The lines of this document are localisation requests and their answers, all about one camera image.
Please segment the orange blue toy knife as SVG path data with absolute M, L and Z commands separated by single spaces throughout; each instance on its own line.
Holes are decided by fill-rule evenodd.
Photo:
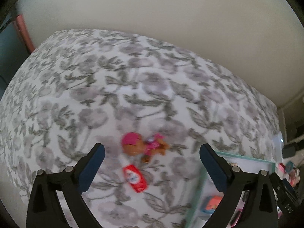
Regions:
M 220 204 L 223 197 L 221 196 L 208 196 L 204 199 L 200 211 L 204 214 L 212 215 L 218 205 Z

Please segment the red small bottle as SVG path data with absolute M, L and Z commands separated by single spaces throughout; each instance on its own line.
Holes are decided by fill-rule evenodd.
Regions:
M 130 164 L 123 167 L 123 174 L 127 183 L 132 187 L 132 189 L 141 193 L 148 187 L 147 181 L 144 179 L 144 176 L 134 165 Z

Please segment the pink smart watch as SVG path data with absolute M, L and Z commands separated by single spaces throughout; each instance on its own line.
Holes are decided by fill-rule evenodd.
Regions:
M 238 220 L 239 220 L 239 218 L 240 218 L 240 215 L 241 215 L 242 211 L 243 211 L 242 208 L 238 208 L 238 209 L 235 211 L 235 213 L 234 213 L 232 219 L 230 220 L 230 226 L 231 226 L 231 227 L 234 227 L 234 226 L 237 224 L 237 222 L 238 222 Z

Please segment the teal white cardboard tray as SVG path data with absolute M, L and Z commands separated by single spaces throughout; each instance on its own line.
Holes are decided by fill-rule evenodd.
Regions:
M 216 189 L 201 162 L 198 182 L 193 190 L 191 209 L 185 218 L 185 227 L 231 227 L 235 211 L 243 211 L 234 227 L 277 227 L 278 215 L 275 194 L 269 176 L 275 172 L 271 161 L 216 152 L 231 166 L 232 177 L 226 192 Z M 223 199 L 212 215 L 200 211 L 208 196 Z

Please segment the round blue sticker tin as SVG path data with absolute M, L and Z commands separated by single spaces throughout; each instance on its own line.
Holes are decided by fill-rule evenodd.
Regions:
M 286 173 L 290 173 L 292 172 L 294 169 L 294 163 L 292 161 L 288 161 L 286 164 L 285 164 L 285 172 Z

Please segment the black power adapter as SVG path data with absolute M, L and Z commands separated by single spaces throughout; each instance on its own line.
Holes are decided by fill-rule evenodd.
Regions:
M 282 157 L 285 159 L 295 156 L 297 149 L 298 145 L 296 142 L 285 145 L 282 149 Z

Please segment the white power strip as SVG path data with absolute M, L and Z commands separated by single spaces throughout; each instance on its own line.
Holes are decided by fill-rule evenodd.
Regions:
M 279 132 L 273 137 L 273 146 L 274 146 L 274 157 L 276 162 L 281 162 L 283 157 L 282 157 L 282 148 L 284 147 L 284 141 L 283 141 L 283 136 L 282 133 Z

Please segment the floral grey white blanket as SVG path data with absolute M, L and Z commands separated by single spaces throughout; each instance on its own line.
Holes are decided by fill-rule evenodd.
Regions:
M 161 134 L 150 163 L 121 145 Z M 275 161 L 277 108 L 228 69 L 146 36 L 62 30 L 20 66 L 1 99 L 1 161 L 27 204 L 39 169 L 56 173 L 96 143 L 106 157 L 83 199 L 104 227 L 183 227 L 198 182 L 199 147 Z M 123 167 L 148 187 L 135 192 Z

